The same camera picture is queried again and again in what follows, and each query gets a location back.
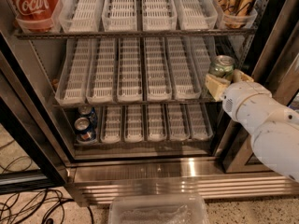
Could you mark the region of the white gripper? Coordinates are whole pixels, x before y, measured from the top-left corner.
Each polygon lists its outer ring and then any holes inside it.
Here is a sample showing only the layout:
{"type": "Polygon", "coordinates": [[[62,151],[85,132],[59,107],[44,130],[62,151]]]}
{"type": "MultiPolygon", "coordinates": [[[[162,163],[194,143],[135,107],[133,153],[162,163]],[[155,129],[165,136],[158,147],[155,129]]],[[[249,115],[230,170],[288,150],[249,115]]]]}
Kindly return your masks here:
{"type": "Polygon", "coordinates": [[[236,121],[238,108],[251,96],[260,94],[265,94],[268,97],[272,96],[271,91],[253,81],[252,77],[239,69],[235,69],[233,72],[233,82],[235,83],[230,85],[230,81],[225,78],[206,74],[205,84],[214,100],[222,100],[223,110],[233,121],[236,121]]]}

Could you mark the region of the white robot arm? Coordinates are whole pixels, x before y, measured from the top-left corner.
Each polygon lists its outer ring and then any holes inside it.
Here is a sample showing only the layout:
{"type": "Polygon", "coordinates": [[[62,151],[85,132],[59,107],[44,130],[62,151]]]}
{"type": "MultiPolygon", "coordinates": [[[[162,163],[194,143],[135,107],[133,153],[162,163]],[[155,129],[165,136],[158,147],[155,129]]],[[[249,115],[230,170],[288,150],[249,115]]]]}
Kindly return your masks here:
{"type": "Polygon", "coordinates": [[[252,79],[237,82],[206,74],[205,84],[225,113],[250,134],[254,155],[267,168],[299,182],[299,114],[252,79]]]}

